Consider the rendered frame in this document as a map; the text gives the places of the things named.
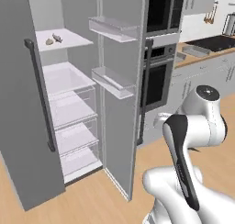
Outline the hanging wooden utensils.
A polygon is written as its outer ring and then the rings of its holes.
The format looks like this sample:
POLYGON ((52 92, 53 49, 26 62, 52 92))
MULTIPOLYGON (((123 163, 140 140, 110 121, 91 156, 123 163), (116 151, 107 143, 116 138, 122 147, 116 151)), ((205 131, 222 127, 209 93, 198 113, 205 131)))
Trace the hanging wooden utensils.
POLYGON ((214 3, 212 11, 205 15, 205 17, 204 17, 204 22, 205 23, 209 23, 209 24, 214 23, 214 17, 215 17, 215 14, 217 12, 217 8, 218 8, 218 1, 216 1, 214 3))

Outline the white fridge shelf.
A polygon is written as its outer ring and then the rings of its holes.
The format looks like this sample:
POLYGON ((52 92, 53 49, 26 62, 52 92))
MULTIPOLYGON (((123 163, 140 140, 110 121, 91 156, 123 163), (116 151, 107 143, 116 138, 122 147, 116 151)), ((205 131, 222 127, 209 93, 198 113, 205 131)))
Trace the white fridge shelf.
POLYGON ((39 51, 60 50, 93 44, 91 40, 73 33, 67 28, 37 31, 36 38, 39 51), (53 33, 62 38, 62 43, 55 41, 55 39, 52 37, 53 33), (47 39, 52 39, 53 44, 46 45, 47 39))

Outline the black hob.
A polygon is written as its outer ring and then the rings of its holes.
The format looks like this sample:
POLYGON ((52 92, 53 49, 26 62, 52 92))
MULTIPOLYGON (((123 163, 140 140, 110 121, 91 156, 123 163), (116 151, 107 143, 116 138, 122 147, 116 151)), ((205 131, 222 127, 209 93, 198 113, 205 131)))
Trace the black hob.
POLYGON ((197 47, 217 52, 217 51, 227 50, 230 48, 235 48, 235 39, 223 35, 218 35, 205 39, 196 39, 192 41, 187 41, 187 44, 195 45, 197 47))

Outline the clear fridge drawer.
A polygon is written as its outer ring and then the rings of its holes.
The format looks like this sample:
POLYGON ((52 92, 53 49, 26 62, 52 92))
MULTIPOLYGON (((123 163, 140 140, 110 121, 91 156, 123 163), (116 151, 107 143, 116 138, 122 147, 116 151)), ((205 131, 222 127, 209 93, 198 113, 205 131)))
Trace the clear fridge drawer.
POLYGON ((60 155, 98 142, 98 138, 84 123, 58 130, 55 132, 55 136, 60 155))
POLYGON ((63 155, 61 157, 61 164, 64 183, 66 184, 92 172, 94 169, 102 166, 102 162, 99 160, 98 145, 94 144, 90 147, 83 147, 63 155))
POLYGON ((97 116, 95 89, 92 86, 81 91, 53 95, 49 103, 55 129, 65 128, 97 116))

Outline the grey base cupboards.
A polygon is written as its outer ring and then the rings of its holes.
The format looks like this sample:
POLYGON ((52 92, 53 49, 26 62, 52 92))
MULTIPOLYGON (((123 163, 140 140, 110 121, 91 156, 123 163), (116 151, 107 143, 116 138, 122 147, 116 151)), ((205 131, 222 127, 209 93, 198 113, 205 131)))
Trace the grey base cupboards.
POLYGON ((201 84, 216 88, 221 98, 235 93, 235 52, 173 70, 166 104, 146 114, 144 145, 152 143, 162 136, 162 123, 159 122, 153 126, 155 117, 159 113, 174 113, 189 92, 201 84))

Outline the grey open fridge door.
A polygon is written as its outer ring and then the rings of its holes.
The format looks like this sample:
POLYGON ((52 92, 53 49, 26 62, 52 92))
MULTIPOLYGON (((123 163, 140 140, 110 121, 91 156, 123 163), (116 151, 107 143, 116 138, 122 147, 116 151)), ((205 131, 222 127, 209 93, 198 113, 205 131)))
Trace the grey open fridge door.
POLYGON ((145 0, 99 0, 99 17, 110 17, 140 27, 140 39, 119 43, 98 36, 99 66, 131 84, 134 96, 118 99, 100 85, 102 142, 106 174, 128 201, 132 199, 140 112, 145 0))

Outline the grey tupperware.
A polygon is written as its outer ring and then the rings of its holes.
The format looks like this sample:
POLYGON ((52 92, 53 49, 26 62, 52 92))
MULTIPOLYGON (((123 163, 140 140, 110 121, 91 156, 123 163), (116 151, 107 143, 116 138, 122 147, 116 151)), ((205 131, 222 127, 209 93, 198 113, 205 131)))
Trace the grey tupperware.
POLYGON ((198 58, 202 58, 202 57, 206 57, 210 54, 210 50, 205 49, 205 48, 201 48, 201 47, 197 47, 194 45, 188 45, 188 46, 184 46, 182 47, 182 52, 198 57, 198 58))
POLYGON ((176 56, 175 56, 175 61, 176 62, 183 62, 186 58, 186 55, 181 53, 181 52, 177 52, 176 56))

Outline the grey closed fridge door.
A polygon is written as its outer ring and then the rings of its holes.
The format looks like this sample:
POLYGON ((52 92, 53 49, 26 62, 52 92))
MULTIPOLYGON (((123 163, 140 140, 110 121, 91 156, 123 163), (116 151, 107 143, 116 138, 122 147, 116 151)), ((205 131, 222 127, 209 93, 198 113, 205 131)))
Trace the grey closed fridge door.
POLYGON ((25 210, 65 191, 28 0, 0 0, 0 153, 25 210), (34 42, 55 152, 48 146, 39 90, 24 39, 34 42))

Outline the clear door bin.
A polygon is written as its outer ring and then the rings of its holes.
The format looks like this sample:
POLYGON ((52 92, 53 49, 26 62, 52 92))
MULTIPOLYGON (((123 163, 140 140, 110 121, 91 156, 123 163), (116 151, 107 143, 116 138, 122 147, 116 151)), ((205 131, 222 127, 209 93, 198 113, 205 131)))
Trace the clear door bin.
POLYGON ((92 78, 118 99, 125 99, 135 94, 134 84, 105 66, 94 68, 92 78))
POLYGON ((130 25, 110 17, 90 17, 89 28, 91 31, 119 43, 140 39, 139 26, 130 25))

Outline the grey fridge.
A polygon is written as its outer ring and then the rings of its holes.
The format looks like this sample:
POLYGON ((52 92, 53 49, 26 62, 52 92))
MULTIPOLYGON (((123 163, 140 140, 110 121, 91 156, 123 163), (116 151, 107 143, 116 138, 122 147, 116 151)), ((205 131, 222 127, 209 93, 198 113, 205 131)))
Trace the grey fridge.
POLYGON ((37 31, 67 28, 93 44, 60 50, 39 51, 42 72, 48 98, 69 91, 81 91, 92 86, 95 89, 97 116, 72 124, 84 123, 98 138, 99 160, 104 168, 104 145, 102 142, 100 84, 92 78, 92 70, 99 66, 99 34, 89 28, 89 18, 98 17, 99 0, 28 0, 33 19, 35 34, 37 31))

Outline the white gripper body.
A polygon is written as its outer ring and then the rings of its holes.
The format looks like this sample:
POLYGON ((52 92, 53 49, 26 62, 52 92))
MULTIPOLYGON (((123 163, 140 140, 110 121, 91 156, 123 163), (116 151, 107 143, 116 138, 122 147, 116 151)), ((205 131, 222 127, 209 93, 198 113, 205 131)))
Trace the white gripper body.
POLYGON ((159 128, 162 126, 162 124, 166 121, 167 118, 169 118, 172 115, 172 113, 158 113, 153 120, 153 126, 155 128, 159 128))

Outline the black built-in microwave oven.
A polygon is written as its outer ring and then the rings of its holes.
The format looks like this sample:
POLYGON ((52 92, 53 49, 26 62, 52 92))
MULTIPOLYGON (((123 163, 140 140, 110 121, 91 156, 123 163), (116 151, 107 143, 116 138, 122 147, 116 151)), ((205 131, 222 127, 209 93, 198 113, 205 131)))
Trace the black built-in microwave oven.
POLYGON ((176 33, 180 27, 184 0, 149 0, 147 34, 160 36, 176 33))

